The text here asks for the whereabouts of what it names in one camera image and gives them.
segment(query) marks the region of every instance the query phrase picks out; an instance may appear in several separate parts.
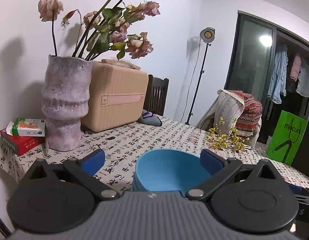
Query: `calligraphy tablecloth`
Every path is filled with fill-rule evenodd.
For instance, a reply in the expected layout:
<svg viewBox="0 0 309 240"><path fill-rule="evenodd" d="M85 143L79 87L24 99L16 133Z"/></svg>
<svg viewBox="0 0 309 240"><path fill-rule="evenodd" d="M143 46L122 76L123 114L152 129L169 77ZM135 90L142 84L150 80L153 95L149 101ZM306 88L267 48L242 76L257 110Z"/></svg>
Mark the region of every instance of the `calligraphy tablecloth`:
<svg viewBox="0 0 309 240"><path fill-rule="evenodd" d="M162 120L161 127L134 122L99 133L86 131L81 136L79 147L70 152L57 152L49 149L46 153L40 145L22 156L17 156L0 145L0 167L19 182L37 158L43 158L48 163L62 163L71 157L82 159L101 148L106 153L106 161L94 177L119 192L129 190L136 160L142 153L157 148L171 148L200 156L202 149L209 148L209 144L204 139L205 131L168 118L160 117L160 119ZM264 152L254 148L240 153L233 153L230 150L216 153L225 159L236 157L246 164L256 164L260 159L268 159ZM276 161L272 163L285 181L309 188L307 176L283 163Z"/></svg>

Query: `gray ribbed panel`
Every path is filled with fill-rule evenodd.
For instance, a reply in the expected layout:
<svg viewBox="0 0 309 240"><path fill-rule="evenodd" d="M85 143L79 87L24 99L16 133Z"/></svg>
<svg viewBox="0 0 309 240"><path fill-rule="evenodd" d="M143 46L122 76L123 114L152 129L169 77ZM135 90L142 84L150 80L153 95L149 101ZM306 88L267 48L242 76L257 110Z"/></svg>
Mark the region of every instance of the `gray ribbed panel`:
<svg viewBox="0 0 309 240"><path fill-rule="evenodd" d="M252 236L216 221L199 201L179 192L126 192L115 201L101 202L82 225L55 235L33 235L17 230L10 240L296 240L288 231Z"/></svg>

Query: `wooden chair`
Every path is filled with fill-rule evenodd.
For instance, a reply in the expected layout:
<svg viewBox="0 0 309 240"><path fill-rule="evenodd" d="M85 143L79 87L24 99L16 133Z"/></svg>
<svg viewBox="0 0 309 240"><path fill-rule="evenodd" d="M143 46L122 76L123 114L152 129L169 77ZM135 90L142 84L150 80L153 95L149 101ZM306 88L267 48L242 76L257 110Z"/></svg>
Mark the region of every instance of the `wooden chair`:
<svg viewBox="0 0 309 240"><path fill-rule="evenodd" d="M145 94L143 109L163 116L168 92L169 80L149 75L147 92Z"/></svg>

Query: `bowl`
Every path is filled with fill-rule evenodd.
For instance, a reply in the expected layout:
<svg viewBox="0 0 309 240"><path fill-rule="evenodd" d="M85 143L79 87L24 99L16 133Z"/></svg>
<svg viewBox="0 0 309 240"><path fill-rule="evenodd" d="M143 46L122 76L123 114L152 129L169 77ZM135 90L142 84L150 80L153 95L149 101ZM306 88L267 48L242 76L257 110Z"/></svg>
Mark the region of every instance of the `bowl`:
<svg viewBox="0 0 309 240"><path fill-rule="evenodd" d="M184 151L156 149L145 152L136 162L134 189L180 191L183 196L211 175L200 158Z"/></svg>

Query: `vase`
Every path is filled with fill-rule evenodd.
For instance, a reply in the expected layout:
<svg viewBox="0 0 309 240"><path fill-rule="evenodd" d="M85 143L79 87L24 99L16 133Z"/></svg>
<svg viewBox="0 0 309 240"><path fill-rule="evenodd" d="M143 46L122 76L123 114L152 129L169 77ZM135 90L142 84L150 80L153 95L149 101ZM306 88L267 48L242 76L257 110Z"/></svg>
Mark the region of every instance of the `vase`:
<svg viewBox="0 0 309 240"><path fill-rule="evenodd" d="M46 140L56 151L71 151L81 139L80 119L88 113L93 61L49 55L42 88Z"/></svg>

